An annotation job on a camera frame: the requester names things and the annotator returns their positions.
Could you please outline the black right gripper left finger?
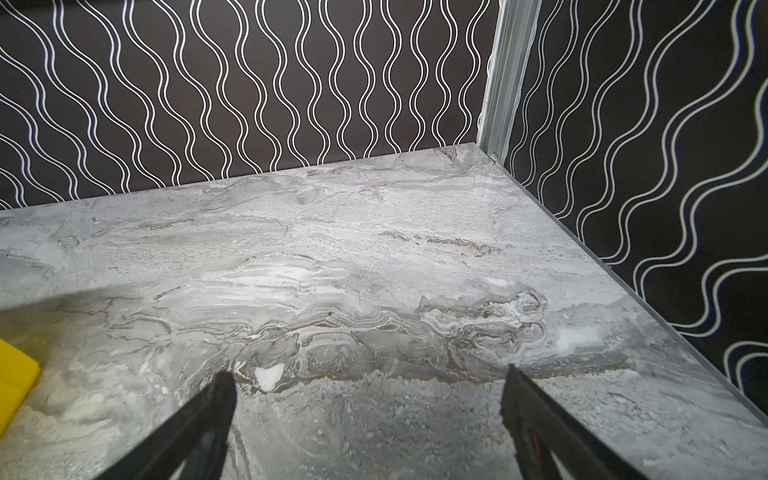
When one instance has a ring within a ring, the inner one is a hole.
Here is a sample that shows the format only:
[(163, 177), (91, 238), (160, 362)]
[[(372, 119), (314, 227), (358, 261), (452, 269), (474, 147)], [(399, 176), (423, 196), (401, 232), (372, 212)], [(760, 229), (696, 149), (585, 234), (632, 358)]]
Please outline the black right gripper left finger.
[(198, 394), (98, 477), (219, 479), (236, 404), (233, 374), (217, 372)]

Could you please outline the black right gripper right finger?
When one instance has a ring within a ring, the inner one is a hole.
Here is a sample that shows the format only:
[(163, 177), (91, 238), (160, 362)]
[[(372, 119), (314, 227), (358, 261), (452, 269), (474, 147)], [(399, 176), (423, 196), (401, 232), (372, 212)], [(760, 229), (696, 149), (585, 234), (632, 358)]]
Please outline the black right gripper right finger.
[(503, 424), (524, 479), (643, 479), (517, 366), (508, 366), (502, 392)]

